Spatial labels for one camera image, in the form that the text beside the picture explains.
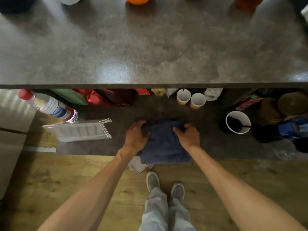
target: leg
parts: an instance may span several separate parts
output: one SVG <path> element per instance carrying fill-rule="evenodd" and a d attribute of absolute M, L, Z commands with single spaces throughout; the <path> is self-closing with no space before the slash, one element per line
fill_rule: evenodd
<path fill-rule="evenodd" d="M 153 171 L 147 174 L 147 186 L 150 195 L 145 202 L 142 224 L 140 225 L 139 231 L 167 231 L 167 195 L 161 191 L 158 176 Z"/>
<path fill-rule="evenodd" d="M 189 211 L 182 205 L 185 195 L 182 183 L 175 183 L 169 202 L 169 225 L 173 231 L 196 231 L 192 226 Z"/>

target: folded cloth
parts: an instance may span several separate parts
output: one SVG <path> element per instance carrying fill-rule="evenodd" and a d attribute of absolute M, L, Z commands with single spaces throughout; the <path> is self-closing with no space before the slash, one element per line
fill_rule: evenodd
<path fill-rule="evenodd" d="M 173 128 L 184 131 L 183 120 L 163 120 L 144 124 L 141 129 L 150 137 L 144 149 L 139 152 L 143 164 L 176 164 L 189 162 L 191 157 L 182 147 Z"/>

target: cabinet door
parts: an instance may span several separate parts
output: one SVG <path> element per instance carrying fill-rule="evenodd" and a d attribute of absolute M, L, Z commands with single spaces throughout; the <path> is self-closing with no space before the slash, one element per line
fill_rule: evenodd
<path fill-rule="evenodd" d="M 0 89 L 0 128 L 27 133 L 36 110 L 18 97 L 19 89 Z"/>
<path fill-rule="evenodd" d="M 26 135 L 0 131 L 0 200 L 10 182 L 25 139 Z"/>

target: countertop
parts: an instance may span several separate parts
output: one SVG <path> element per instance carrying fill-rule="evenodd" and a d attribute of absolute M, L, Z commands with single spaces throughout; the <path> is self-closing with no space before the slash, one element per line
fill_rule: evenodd
<path fill-rule="evenodd" d="M 307 87 L 308 33 L 288 0 L 36 0 L 0 15 L 0 88 Z"/>

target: sneaker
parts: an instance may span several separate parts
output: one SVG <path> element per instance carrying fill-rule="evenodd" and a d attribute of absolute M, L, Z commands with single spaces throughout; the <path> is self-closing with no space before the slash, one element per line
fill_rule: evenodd
<path fill-rule="evenodd" d="M 147 187 L 151 193 L 155 187 L 160 188 L 159 178 L 154 171 L 149 171 L 147 174 Z"/>
<path fill-rule="evenodd" d="M 183 202 L 185 196 L 185 189 L 182 183 L 176 182 L 171 189 L 170 199 L 178 199 L 180 202 Z"/>

